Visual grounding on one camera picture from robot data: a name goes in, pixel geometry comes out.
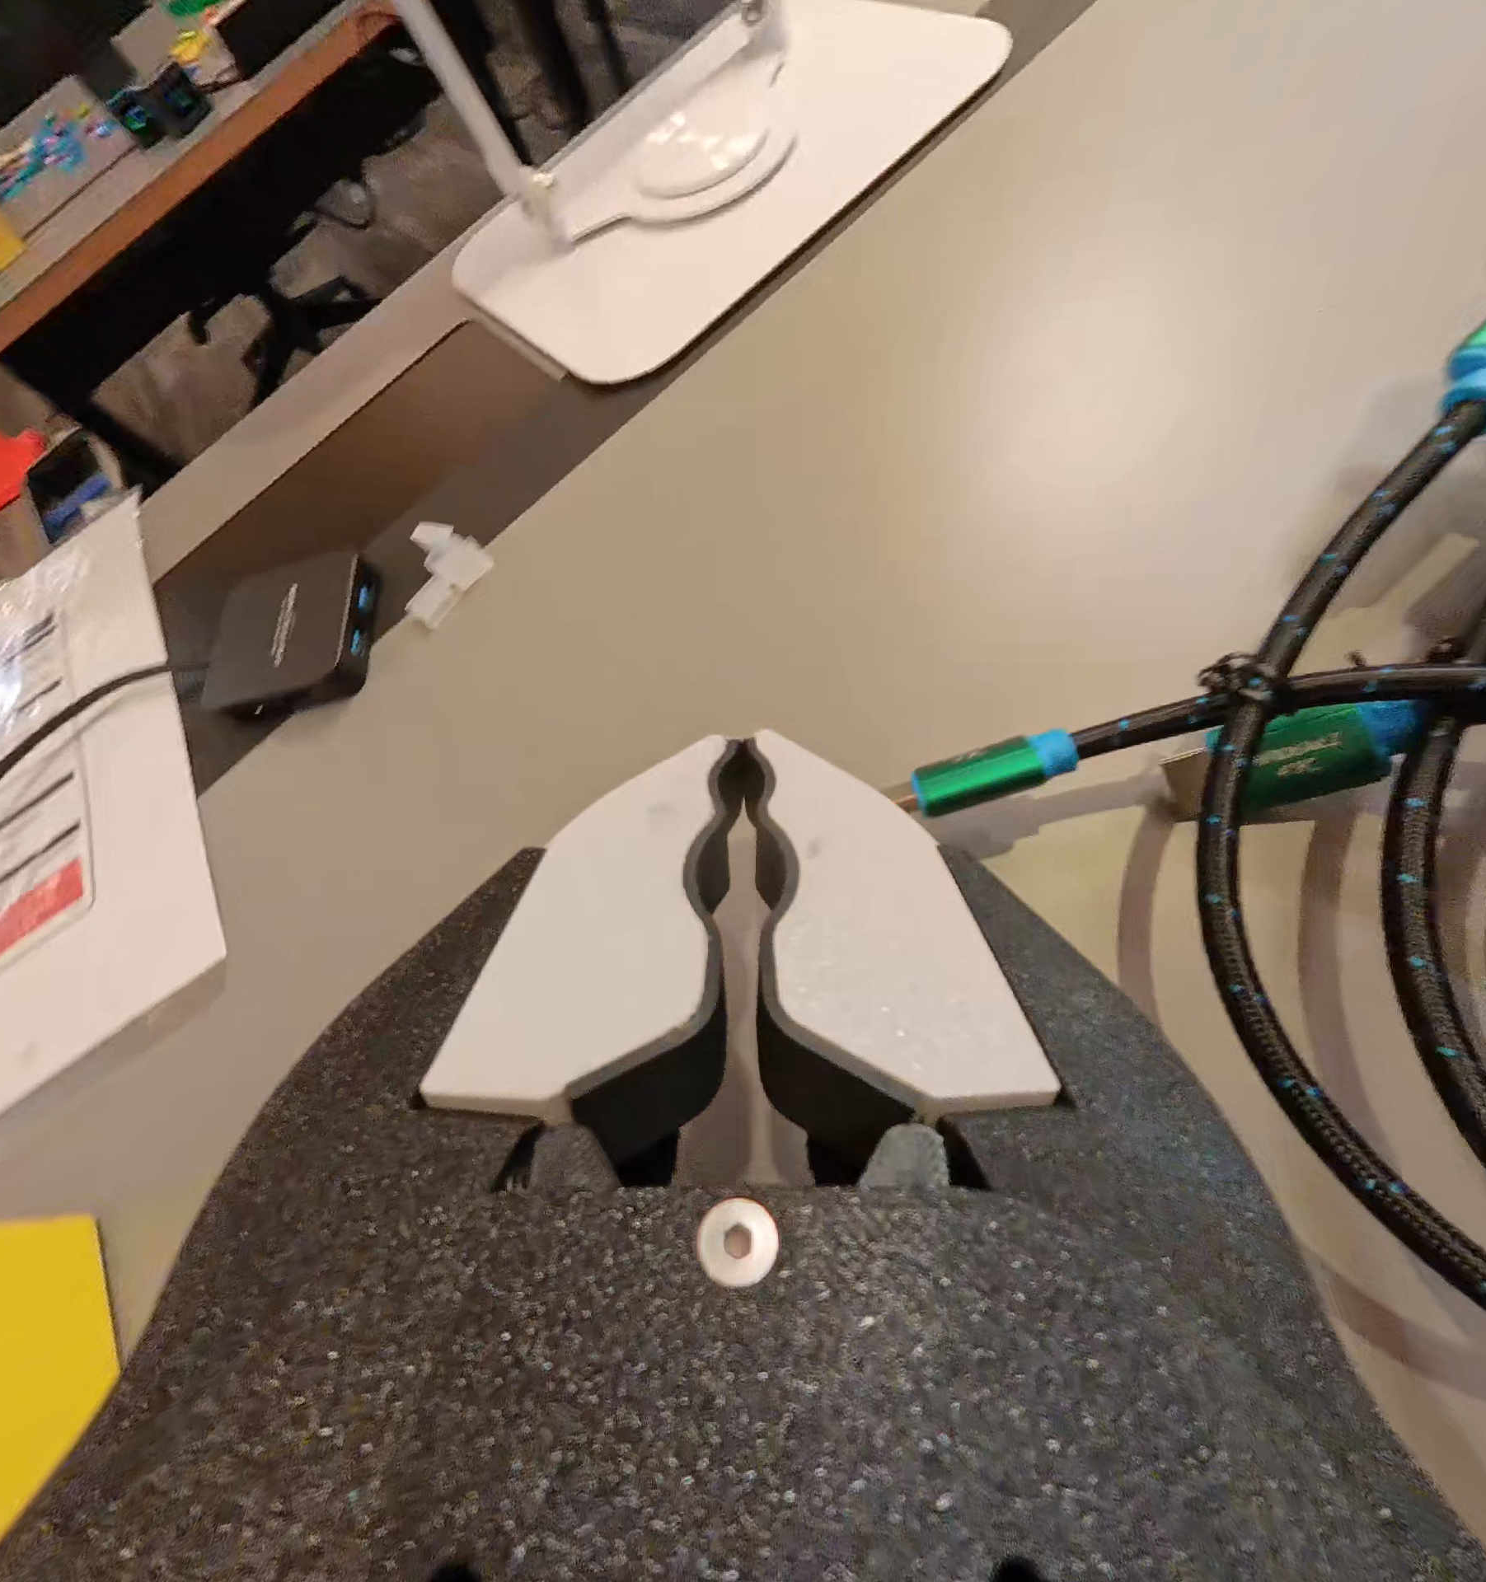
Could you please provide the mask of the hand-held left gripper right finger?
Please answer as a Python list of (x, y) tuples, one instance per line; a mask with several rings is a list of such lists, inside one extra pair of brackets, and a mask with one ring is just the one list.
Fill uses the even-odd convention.
[(909, 813), (761, 729), (753, 827), (758, 1071), (817, 1182), (853, 1183), (895, 1127), (1058, 1104), (947, 854)]

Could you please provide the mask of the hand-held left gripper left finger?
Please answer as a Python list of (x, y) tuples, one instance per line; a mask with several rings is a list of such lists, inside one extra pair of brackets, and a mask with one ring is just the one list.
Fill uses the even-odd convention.
[(418, 1096), (437, 1111), (587, 1129), (624, 1173), (674, 1147), (727, 1063), (736, 745), (702, 737), (550, 841)]

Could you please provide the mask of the yellow plastic bin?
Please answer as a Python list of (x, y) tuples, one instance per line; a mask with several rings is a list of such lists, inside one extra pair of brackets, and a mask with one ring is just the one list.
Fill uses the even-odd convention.
[(0, 1541), (120, 1376), (99, 1226), (0, 1223)]

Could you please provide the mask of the black usb hub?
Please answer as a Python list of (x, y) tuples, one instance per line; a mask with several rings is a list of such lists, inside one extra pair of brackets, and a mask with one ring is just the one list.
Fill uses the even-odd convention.
[(384, 580), (354, 551), (330, 551), (241, 582), (222, 608), (199, 705), (280, 720), (358, 696)]

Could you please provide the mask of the small white plastic clip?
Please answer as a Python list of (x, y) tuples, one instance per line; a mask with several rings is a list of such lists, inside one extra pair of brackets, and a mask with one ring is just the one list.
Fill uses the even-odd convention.
[(451, 524), (420, 523), (410, 541), (423, 554), (425, 582), (407, 600), (405, 615), (435, 631), (455, 605), (494, 569), (494, 559), (476, 539)]

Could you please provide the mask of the white box with label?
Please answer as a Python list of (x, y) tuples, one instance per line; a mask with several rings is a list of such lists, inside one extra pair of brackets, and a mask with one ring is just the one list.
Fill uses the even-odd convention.
[(82, 696), (10, 762), (79, 724), (96, 900), (0, 972), (0, 1124), (76, 1088), (97, 1058), (125, 1055), (227, 958), (181, 717), (194, 669), (168, 654), (138, 506), (130, 493), (40, 562), (87, 557)]

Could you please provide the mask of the clear plastic bag with label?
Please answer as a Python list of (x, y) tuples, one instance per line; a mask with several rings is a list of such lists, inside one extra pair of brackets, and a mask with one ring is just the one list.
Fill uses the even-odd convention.
[(63, 551), (0, 587), (0, 972), (96, 900), (79, 724), (12, 755), (82, 696), (74, 654), (87, 557)]

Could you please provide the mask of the small blue box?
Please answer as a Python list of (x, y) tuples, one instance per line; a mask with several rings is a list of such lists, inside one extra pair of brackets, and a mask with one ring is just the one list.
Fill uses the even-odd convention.
[(82, 427), (51, 435), (46, 452), (25, 476), (25, 498), (48, 549), (76, 536), (132, 490), (110, 448)]

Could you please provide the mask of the black office chair base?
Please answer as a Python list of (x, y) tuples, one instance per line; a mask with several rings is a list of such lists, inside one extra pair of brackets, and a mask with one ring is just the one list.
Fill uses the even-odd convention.
[(188, 331), (198, 346), (209, 343), (213, 320), (236, 302), (262, 308), (265, 323), (246, 350), (244, 363), (254, 374), (267, 374), (277, 384), (293, 359), (318, 356), (330, 331), (358, 325), (381, 305), (374, 292), (344, 275), (288, 292), (278, 287), (272, 272), (246, 272), (236, 282), (216, 287), (188, 312)]

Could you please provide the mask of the grey desk with wooden edge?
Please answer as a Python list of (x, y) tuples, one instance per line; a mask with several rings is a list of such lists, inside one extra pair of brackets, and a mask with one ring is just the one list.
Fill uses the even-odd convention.
[(0, 356), (399, 23), (394, 3), (338, 5), (255, 78), (221, 92), (199, 129), (129, 153), (82, 188), (0, 274)]

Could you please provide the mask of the small black device green light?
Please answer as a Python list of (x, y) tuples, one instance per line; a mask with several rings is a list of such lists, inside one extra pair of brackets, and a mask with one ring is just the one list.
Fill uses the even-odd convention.
[(188, 69), (168, 58), (153, 76), (112, 92), (107, 109), (140, 148), (152, 150), (199, 129), (213, 116), (213, 101)]

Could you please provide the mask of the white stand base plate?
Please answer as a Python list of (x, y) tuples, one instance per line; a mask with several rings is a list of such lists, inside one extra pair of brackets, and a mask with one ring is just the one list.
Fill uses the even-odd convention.
[(669, 366), (1002, 73), (1013, 40), (903, 3), (730, 3), (542, 165), (433, 3), (397, 15), (503, 201), (451, 270), (476, 315), (587, 386)]

